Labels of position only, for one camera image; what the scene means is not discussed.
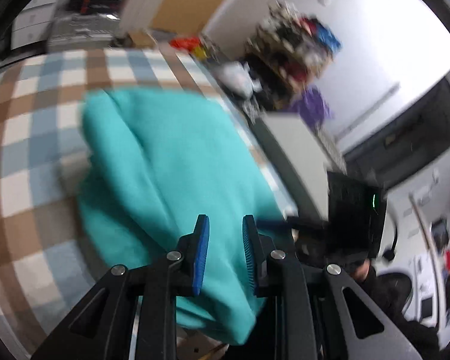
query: silver bolt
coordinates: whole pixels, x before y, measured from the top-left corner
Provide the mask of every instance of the silver bolt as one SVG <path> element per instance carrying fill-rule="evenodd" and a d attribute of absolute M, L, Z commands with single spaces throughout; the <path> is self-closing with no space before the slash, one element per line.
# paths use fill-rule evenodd
<path fill-rule="evenodd" d="M 114 275 L 114 276 L 121 276 L 121 275 L 123 275 L 125 273 L 126 270 L 127 269 L 125 268 L 124 265 L 121 265 L 121 264 L 114 265 L 112 267 L 112 275 Z"/>
<path fill-rule="evenodd" d="M 177 250 L 172 250 L 166 254 L 166 259 L 169 261 L 178 261 L 182 258 L 182 254 Z"/>
<path fill-rule="evenodd" d="M 337 264 L 330 264 L 327 266 L 327 272 L 330 275 L 339 275 L 342 271 L 342 268 L 340 268 Z"/>
<path fill-rule="evenodd" d="M 283 250 L 275 249 L 271 251 L 270 257 L 274 260 L 283 260 L 285 258 L 286 254 Z"/>

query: black sleeve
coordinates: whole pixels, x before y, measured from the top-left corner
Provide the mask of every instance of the black sleeve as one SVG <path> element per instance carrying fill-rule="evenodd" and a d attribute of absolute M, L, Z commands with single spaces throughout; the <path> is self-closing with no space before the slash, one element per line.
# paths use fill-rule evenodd
<path fill-rule="evenodd" d="M 359 284 L 411 342 L 423 360 L 440 359 L 437 329 L 426 327 L 418 321 L 407 321 L 402 311 L 396 309 L 387 291 L 378 283 L 375 268 L 370 267 L 367 278 Z"/>

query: teal cloth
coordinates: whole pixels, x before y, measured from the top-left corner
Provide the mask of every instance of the teal cloth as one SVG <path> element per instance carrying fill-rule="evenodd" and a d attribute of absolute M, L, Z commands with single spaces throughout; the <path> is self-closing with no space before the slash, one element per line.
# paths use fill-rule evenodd
<path fill-rule="evenodd" d="M 202 292 L 177 299 L 177 323 L 243 344 L 263 304 L 253 297 L 242 218 L 282 218 L 274 195 L 221 106 L 184 91 L 89 93 L 83 132 L 91 171 L 79 209 L 109 265 L 150 264 L 210 218 Z"/>

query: purple bag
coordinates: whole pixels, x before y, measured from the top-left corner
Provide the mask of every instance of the purple bag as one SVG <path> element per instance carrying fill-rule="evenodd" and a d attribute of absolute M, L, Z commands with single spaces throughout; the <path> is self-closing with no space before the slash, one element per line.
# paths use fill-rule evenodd
<path fill-rule="evenodd" d="M 296 98 L 284 112 L 299 114 L 306 125 L 316 130 L 320 128 L 325 119 L 332 118 L 332 112 L 322 97 L 318 88 L 309 86 Z"/>

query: plaid bedsheet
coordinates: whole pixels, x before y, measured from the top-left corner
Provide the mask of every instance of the plaid bedsheet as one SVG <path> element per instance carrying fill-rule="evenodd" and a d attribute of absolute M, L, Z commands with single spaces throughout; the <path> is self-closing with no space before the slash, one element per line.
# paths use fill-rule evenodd
<path fill-rule="evenodd" d="M 219 102 L 280 209 L 296 211 L 243 116 L 188 55 L 77 50 L 15 64 L 0 74 L 0 336 L 17 358 L 30 357 L 106 270 L 75 203 L 89 167 L 80 101 L 88 90 L 136 84 L 197 91 Z"/>

